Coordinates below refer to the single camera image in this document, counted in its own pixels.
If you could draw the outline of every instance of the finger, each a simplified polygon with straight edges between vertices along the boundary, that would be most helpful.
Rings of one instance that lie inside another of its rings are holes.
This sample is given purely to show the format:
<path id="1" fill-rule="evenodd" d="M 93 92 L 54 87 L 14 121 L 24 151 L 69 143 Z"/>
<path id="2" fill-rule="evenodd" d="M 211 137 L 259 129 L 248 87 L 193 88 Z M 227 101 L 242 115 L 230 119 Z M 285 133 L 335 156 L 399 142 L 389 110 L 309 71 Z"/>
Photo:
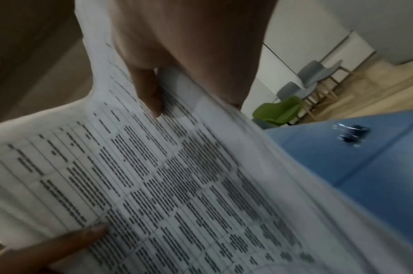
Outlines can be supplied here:
<path id="1" fill-rule="evenodd" d="M 130 67 L 128 70 L 138 98 L 151 110 L 153 117 L 159 117 L 163 112 L 163 101 L 154 70 L 143 70 L 136 67 Z"/>
<path id="2" fill-rule="evenodd" d="M 108 226 L 99 224 L 91 228 L 70 232 L 35 246 L 0 255 L 0 273 L 36 273 L 47 265 L 72 255 L 107 233 Z"/>

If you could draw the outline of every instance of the green chair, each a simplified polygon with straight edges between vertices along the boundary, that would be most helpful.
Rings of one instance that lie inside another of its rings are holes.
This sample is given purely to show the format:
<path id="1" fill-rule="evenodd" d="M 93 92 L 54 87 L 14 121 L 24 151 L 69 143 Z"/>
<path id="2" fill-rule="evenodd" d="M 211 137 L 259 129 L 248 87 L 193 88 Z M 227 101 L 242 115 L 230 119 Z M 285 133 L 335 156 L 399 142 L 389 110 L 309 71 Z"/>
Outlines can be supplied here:
<path id="1" fill-rule="evenodd" d="M 254 121 L 260 119 L 269 124 L 281 126 L 296 118 L 302 108 L 303 101 L 297 96 L 291 96 L 279 103 L 262 104 L 252 116 Z"/>

